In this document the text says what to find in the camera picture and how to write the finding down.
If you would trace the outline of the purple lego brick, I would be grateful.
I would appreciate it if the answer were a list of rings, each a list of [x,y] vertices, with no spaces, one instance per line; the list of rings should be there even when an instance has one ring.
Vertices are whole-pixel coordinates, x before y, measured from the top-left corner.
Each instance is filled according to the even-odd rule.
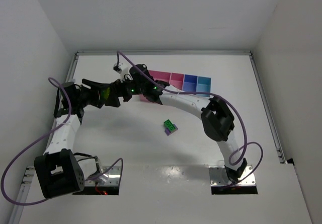
[[[173,134],[174,132],[176,132],[178,130],[177,127],[173,128],[173,129],[168,129],[168,128],[165,128],[165,133],[167,136]]]

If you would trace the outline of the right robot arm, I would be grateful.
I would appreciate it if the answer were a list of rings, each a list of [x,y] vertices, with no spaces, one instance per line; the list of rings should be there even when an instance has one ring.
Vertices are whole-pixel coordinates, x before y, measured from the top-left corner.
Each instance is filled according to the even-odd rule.
[[[218,144],[230,181],[239,180],[247,161],[238,152],[233,132],[234,116],[222,99],[187,94],[167,82],[154,80],[144,64],[127,67],[117,63],[113,69],[120,79],[110,85],[107,105],[119,107],[120,97],[127,102],[134,95],[142,95],[151,103],[175,107],[196,116],[202,121],[205,134]]]

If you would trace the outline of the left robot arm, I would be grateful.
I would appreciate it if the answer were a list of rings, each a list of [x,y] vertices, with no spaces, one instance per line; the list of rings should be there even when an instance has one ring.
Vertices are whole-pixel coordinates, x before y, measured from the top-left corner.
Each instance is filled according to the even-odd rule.
[[[110,93],[109,86],[83,79],[81,85],[66,82],[57,88],[54,109],[56,128],[44,154],[34,160],[46,199],[83,191],[87,180],[99,182],[102,169],[98,157],[85,156],[77,160],[72,149],[85,107],[102,108]]]

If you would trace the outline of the yellow-green lego plate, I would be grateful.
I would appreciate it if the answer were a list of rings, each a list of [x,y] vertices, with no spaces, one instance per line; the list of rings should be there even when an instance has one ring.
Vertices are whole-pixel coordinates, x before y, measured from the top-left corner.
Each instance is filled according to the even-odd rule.
[[[101,91],[101,98],[104,101],[107,101],[108,100],[109,95],[110,95],[110,88],[106,88],[106,89],[104,89],[104,90]]]

